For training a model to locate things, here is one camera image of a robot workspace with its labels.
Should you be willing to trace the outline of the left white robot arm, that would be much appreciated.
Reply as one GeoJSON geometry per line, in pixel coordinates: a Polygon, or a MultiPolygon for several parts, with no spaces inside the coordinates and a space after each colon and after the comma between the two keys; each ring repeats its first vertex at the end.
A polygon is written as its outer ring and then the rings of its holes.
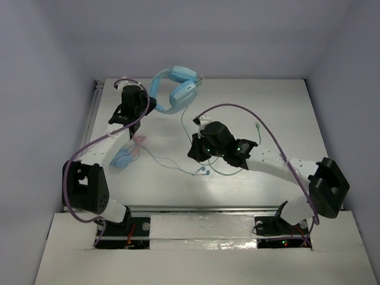
{"type": "Polygon", "coordinates": [[[85,222],[77,210],[94,214],[92,221],[111,222],[119,234],[131,230],[128,207],[110,198],[105,170],[120,163],[119,152],[134,137],[147,116],[156,106],[156,99],[138,81],[124,78],[114,87],[121,92],[121,103],[112,113],[105,133],[79,149],[64,164],[62,174],[62,203],[75,219],[85,222]]]}

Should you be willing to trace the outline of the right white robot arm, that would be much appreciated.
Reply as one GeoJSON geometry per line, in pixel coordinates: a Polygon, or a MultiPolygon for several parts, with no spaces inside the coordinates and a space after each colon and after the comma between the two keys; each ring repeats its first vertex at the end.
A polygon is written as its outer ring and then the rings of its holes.
{"type": "Polygon", "coordinates": [[[230,166],[266,173],[300,186],[301,196],[283,202],[271,221],[280,233],[288,233],[302,220],[338,216],[350,185],[333,159],[287,158],[254,141],[236,139],[219,121],[197,119],[195,124],[198,132],[192,134],[189,158],[204,162],[220,157],[230,166]]]}

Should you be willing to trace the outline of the light blue over-ear headphones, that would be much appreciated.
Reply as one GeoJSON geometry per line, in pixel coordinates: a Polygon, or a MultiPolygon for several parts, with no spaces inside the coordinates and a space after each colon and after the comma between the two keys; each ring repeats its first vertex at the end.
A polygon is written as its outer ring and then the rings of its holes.
{"type": "Polygon", "coordinates": [[[155,110],[163,114],[173,115],[187,108],[197,97],[198,86],[203,79],[204,77],[184,66],[163,69],[152,79],[150,86],[150,97],[156,100],[155,110]],[[170,108],[168,109],[160,105],[157,100],[159,85],[163,79],[179,83],[179,86],[169,94],[170,108]]]}

